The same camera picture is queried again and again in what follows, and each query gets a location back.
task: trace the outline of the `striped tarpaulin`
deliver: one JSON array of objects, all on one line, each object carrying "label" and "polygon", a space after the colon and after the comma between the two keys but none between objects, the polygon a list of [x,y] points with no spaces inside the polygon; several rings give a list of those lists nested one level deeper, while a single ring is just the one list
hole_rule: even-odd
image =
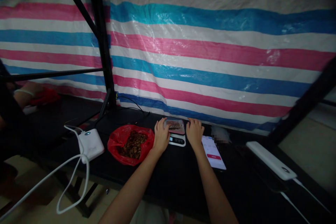
[{"label": "striped tarpaulin", "polygon": [[[92,16],[90,0],[82,2]],[[0,58],[11,74],[102,67],[97,39],[73,0],[0,0]],[[101,72],[36,82],[99,101],[106,93]]]},{"label": "striped tarpaulin", "polygon": [[[336,51],[334,0],[104,1],[115,90],[164,115],[267,135]],[[101,67],[72,0],[0,0],[0,58],[11,74]],[[105,97],[102,73],[37,81]]]},{"label": "striped tarpaulin", "polygon": [[168,116],[267,135],[336,50],[333,0],[110,1],[115,90]]}]

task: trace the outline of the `red button on screen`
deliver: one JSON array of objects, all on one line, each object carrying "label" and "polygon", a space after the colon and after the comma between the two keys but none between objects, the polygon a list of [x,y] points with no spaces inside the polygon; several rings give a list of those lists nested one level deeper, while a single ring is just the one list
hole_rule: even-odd
[{"label": "red button on screen", "polygon": [[221,160],[220,156],[216,156],[216,155],[211,155],[211,154],[207,154],[208,158],[213,158],[213,159],[219,159]]}]

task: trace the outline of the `white charging cable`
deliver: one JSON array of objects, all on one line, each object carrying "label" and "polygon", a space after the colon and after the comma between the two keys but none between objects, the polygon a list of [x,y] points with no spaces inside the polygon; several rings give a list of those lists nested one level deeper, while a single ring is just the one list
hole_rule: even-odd
[{"label": "white charging cable", "polygon": [[293,202],[288,198],[288,196],[284,192],[280,192],[281,195],[296,209],[296,211],[302,216],[302,218],[310,224],[310,222],[306,219],[306,217],[300,212],[300,210],[293,204]]},{"label": "white charging cable", "polygon": [[312,194],[298,179],[296,179],[296,178],[294,178],[293,179],[298,185],[300,185],[300,186],[302,186],[307,192],[309,192],[309,194],[321,205],[321,206],[323,206],[323,208],[325,209],[325,210],[327,210],[328,211],[328,213],[330,213],[332,216],[334,216],[329,210],[328,210],[328,208],[326,208],[315,196],[314,196],[314,194]]},{"label": "white charging cable", "polygon": [[[69,127],[74,127],[74,126],[64,125],[64,127],[65,127],[66,129],[68,129],[68,130],[74,132],[74,133],[76,134],[77,139],[78,139],[78,142],[79,142],[79,144],[82,146],[82,150],[84,151],[83,145],[82,145],[81,141],[79,140],[79,136],[78,136],[77,132],[76,132],[75,130],[69,128]],[[88,185],[87,185],[87,184],[88,184],[88,181],[89,181],[89,174],[90,174],[90,164],[89,164],[89,159],[88,159],[88,157],[87,157],[86,155],[84,155],[83,153],[78,154],[78,155],[76,155],[76,156],[74,156],[74,157],[68,159],[68,160],[65,161],[63,164],[61,164],[60,166],[58,166],[55,170],[53,170],[51,173],[49,173],[44,179],[42,179],[39,183],[37,183],[37,185],[35,185],[35,186],[34,186],[28,193],[26,193],[26,195],[24,195],[24,196],[22,197],[22,199],[20,199],[20,200],[19,200],[19,201],[18,201],[18,202],[17,202],[17,203],[16,203],[16,204],[15,204],[15,205],[14,205],[8,212],[7,212],[7,213],[5,213],[5,214],[0,218],[0,222],[2,222],[8,215],[10,215],[10,214],[15,210],[15,208],[17,208],[19,205],[21,205],[21,203],[22,203],[23,201],[25,201],[25,200],[32,194],[32,192],[35,191],[36,188],[38,188],[44,181],[46,181],[50,176],[52,176],[55,172],[57,172],[59,169],[61,169],[61,168],[62,168],[63,166],[65,166],[67,163],[69,163],[70,161],[72,161],[72,160],[74,160],[74,159],[76,159],[76,158],[79,158],[79,160],[78,160],[78,162],[77,162],[77,164],[76,164],[76,167],[75,167],[75,169],[74,169],[74,171],[73,171],[73,173],[72,173],[72,176],[71,176],[71,179],[70,179],[69,184],[67,185],[67,187],[65,188],[65,190],[62,192],[62,194],[61,194],[61,196],[60,196],[60,198],[59,198],[59,200],[58,200],[57,207],[56,207],[56,212],[57,212],[58,214],[63,214],[63,213],[65,213],[66,211],[70,210],[71,208],[77,206],[77,205],[84,199],[84,197],[85,197],[86,190],[87,190],[87,188],[88,188]],[[86,161],[86,177],[85,177],[85,185],[84,185],[84,190],[83,190],[82,196],[81,196],[81,198],[80,198],[77,202],[73,203],[71,206],[69,206],[69,207],[67,207],[67,208],[65,208],[65,209],[63,209],[63,210],[60,210],[60,206],[59,206],[59,205],[60,205],[60,203],[61,203],[62,197],[63,197],[63,195],[65,194],[65,192],[67,191],[67,189],[69,188],[69,186],[71,185],[71,182],[72,182],[72,180],[73,180],[73,178],[74,178],[74,176],[75,176],[75,173],[76,173],[77,167],[78,167],[78,165],[79,165],[79,162],[81,161],[81,158],[84,158],[84,160]]]}]

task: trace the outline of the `table surface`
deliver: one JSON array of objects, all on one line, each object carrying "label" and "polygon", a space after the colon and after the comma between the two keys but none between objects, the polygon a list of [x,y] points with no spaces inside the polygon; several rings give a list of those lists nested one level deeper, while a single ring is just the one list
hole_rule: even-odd
[{"label": "table surface", "polygon": [[61,100],[40,108],[28,115],[42,139],[41,144],[50,148],[54,141],[68,132],[63,127],[67,121],[69,125],[81,125],[97,115],[103,105],[102,102],[60,94]]},{"label": "table surface", "polygon": [[[117,184],[121,187],[124,185],[137,166],[124,166],[109,153],[107,142],[110,133],[123,124],[135,122],[137,126],[154,130],[156,121],[162,117],[162,115],[151,113],[144,118],[142,112],[133,109],[107,114],[97,125],[105,152],[90,162],[90,178],[107,186]],[[204,135],[209,135],[209,126],[205,126]],[[238,143],[262,139],[261,136],[238,131],[230,131],[230,135],[232,140]],[[265,186],[255,171],[238,154],[234,144],[222,144],[219,146],[219,151],[227,170],[215,169],[215,173],[240,223],[285,223],[288,221],[305,223],[304,219],[279,193],[271,192]],[[329,209],[333,206],[335,203],[333,199],[279,148],[276,147],[272,152],[289,165],[298,174],[300,181]],[[72,138],[45,156],[44,160],[56,166],[78,153],[78,142],[76,138]],[[73,170],[76,162],[69,163],[65,170]],[[83,164],[79,166],[77,174],[85,176]],[[286,183],[289,187],[286,194],[311,223],[331,223],[332,220],[328,213],[303,188],[293,181]],[[185,147],[168,145],[154,169],[144,200],[209,222],[196,157],[188,141]]]}]

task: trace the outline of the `pink stripe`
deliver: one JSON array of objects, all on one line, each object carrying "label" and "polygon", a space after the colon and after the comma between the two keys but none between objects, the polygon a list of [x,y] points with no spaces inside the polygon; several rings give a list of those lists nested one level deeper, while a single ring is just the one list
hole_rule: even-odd
[{"label": "pink stripe", "polygon": [[168,89],[160,87],[154,82],[148,82],[136,78],[125,78],[119,75],[113,75],[113,80],[114,83],[119,86],[137,88],[149,92],[159,93],[166,99],[190,102],[230,112],[262,115],[267,117],[282,117],[286,115],[291,109],[291,107],[285,106],[244,103],[220,99],[212,96],[205,96],[192,92]]},{"label": "pink stripe", "polygon": [[[17,82],[19,85],[24,85],[26,81]],[[85,98],[91,99],[102,99],[104,100],[106,93],[100,91],[90,91],[85,90],[77,87],[71,86],[57,86],[53,84],[42,84],[43,87],[54,89],[57,93],[66,94],[66,95],[74,95],[74,96],[81,96]]]},{"label": "pink stripe", "polygon": [[152,38],[113,32],[112,45],[151,53],[203,58],[245,65],[286,67],[321,71],[334,53],[302,49],[263,50],[209,41]]},{"label": "pink stripe", "polygon": [[30,51],[10,51],[0,49],[0,58],[31,61],[31,62],[48,62],[53,64],[71,64],[83,67],[102,67],[100,57],[75,55],[75,54],[56,54],[50,52],[30,52]]},{"label": "pink stripe", "polygon": [[[91,18],[91,4],[84,4]],[[22,2],[15,7],[0,7],[0,19],[25,18],[43,20],[84,21],[81,12],[76,5],[58,3],[26,3]]]}]

